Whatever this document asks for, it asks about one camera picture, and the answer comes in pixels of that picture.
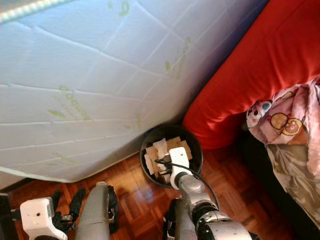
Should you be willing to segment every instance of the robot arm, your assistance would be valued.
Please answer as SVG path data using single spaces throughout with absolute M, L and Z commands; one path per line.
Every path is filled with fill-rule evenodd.
M 173 164 L 189 167 L 187 153 L 183 147 L 171 149 L 169 154 Z M 249 232 L 240 223 L 233 221 L 225 213 L 218 210 L 206 192 L 205 185 L 191 175 L 190 171 L 172 166 L 170 182 L 174 188 L 182 193 L 182 206 L 186 208 L 188 216 L 194 224 L 198 239 L 252 240 Z M 179 231 L 181 229 L 176 228 L 176 235 L 182 236 Z

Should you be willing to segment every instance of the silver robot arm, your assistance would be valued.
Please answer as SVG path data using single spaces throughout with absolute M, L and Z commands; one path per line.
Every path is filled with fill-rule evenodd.
M 171 149 L 169 154 L 173 164 L 189 167 L 183 147 Z M 182 193 L 176 207 L 175 239 L 252 240 L 244 226 L 219 211 L 203 182 L 191 175 L 190 171 L 172 166 L 170 180 L 171 185 Z

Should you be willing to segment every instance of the wooden parquet floor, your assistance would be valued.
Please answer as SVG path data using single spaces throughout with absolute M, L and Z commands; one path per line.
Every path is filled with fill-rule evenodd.
M 203 176 L 217 193 L 221 209 L 230 217 L 260 236 L 262 240 L 291 240 L 295 233 L 243 163 L 233 146 L 205 151 Z M 58 211 L 68 213 L 68 206 L 79 187 L 87 194 L 96 182 L 114 186 L 119 199 L 119 229 L 112 240 L 160 240 L 163 215 L 170 200 L 179 196 L 173 189 L 162 188 L 149 181 L 141 169 L 136 154 L 92 177 L 76 183 L 33 180 L 11 192 L 11 204 L 17 208 L 26 200 L 50 196 L 61 189 Z M 16 222 L 20 240 L 28 236 L 22 224 Z M 68 235 L 73 240 L 74 233 Z

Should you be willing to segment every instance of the white plastic part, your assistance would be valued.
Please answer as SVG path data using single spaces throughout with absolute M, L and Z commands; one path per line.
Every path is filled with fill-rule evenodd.
M 179 164 L 184 167 L 189 168 L 189 160 L 187 156 L 187 152 L 184 147 L 177 147 L 169 150 L 171 162 L 173 164 Z M 176 176 L 181 173 L 181 172 L 186 172 L 187 174 L 192 175 L 191 171 L 184 169 L 182 167 L 178 166 L 172 166 L 172 173 L 170 176 L 170 183 L 171 186 L 177 190 L 179 190 L 178 186 L 175 184 L 175 178 Z
M 67 235 L 56 229 L 52 223 L 53 212 L 48 198 L 37 198 L 25 201 L 20 205 L 23 230 L 30 240 L 38 236 L 51 236 L 67 240 Z

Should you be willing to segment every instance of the black cable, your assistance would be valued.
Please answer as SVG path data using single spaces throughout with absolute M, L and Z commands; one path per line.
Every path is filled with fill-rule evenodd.
M 202 177 L 200 176 L 196 171 L 192 170 L 191 168 L 189 167 L 186 167 L 186 166 L 183 166 L 183 165 L 179 165 L 179 164 L 175 164 L 175 163 L 172 163 L 172 162 L 166 162 L 166 161 L 163 161 L 163 160 L 155 160 L 155 162 L 157 164 L 163 164 L 163 165 L 170 165 L 170 166 L 176 166 L 176 167 L 179 167 L 179 168 L 183 168 L 183 169 L 187 169 L 189 170 L 191 173 L 193 173 L 193 175 L 196 176 L 196 178 L 200 179 L 205 185 L 207 185 L 207 187 L 210 189 L 210 192 L 212 193 L 213 197 L 214 197 L 214 200 L 215 200 L 215 203 L 216 203 L 216 207 L 218 208 L 218 210 L 220 211 L 220 203 L 219 203 L 219 200 L 218 200 L 218 197 L 215 193 L 215 191 L 213 190 L 213 188 L 210 186 L 210 184 Z

